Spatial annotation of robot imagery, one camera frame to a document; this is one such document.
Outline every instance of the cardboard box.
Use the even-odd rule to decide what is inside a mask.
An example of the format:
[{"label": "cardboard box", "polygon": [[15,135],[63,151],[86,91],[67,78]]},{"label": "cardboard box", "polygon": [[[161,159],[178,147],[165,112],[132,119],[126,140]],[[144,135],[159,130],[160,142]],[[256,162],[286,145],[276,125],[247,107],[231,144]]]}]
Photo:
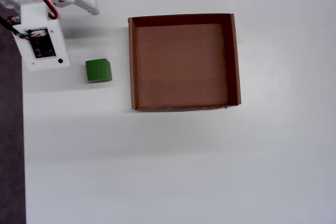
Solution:
[{"label": "cardboard box", "polygon": [[129,18],[132,108],[241,104],[233,14]]}]

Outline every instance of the white surface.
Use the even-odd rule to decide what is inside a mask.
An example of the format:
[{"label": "white surface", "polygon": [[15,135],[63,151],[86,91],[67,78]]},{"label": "white surface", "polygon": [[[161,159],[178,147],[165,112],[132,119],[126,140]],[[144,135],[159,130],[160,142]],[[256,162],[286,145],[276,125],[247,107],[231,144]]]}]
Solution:
[{"label": "white surface", "polygon": [[[23,70],[28,224],[336,222],[335,0],[98,1],[60,10],[71,68]],[[186,13],[235,13],[243,104],[131,111],[127,18]]]},{"label": "white surface", "polygon": [[49,8],[45,3],[23,5],[21,6],[21,24],[13,26],[20,33],[26,33],[28,30],[38,33],[37,29],[47,29],[53,44],[56,56],[36,58],[30,41],[13,34],[25,66],[29,71],[70,66],[60,21],[48,18],[48,12]]}]

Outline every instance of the green cube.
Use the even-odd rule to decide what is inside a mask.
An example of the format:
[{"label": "green cube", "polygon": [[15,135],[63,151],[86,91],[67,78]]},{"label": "green cube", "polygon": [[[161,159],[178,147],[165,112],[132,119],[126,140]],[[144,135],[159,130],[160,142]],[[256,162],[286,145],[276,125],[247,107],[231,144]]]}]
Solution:
[{"label": "green cube", "polygon": [[86,72],[89,82],[101,82],[112,80],[111,64],[107,59],[88,60]]}]

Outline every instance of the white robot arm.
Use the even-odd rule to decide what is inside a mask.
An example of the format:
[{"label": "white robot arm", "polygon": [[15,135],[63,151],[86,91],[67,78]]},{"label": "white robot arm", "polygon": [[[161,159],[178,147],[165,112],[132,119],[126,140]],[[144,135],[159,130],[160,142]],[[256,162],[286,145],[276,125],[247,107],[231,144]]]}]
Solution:
[{"label": "white robot arm", "polygon": [[20,13],[20,24],[10,26],[29,71],[70,65],[55,7],[75,4],[93,15],[99,14],[96,0],[0,0],[0,3]]}]

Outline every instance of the gray carpet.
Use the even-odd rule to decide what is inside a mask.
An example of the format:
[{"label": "gray carpet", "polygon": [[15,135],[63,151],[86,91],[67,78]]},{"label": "gray carpet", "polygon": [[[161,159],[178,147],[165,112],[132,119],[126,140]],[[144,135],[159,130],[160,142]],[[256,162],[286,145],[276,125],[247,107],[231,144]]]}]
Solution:
[{"label": "gray carpet", "polygon": [[21,56],[0,26],[0,224],[26,223]]}]

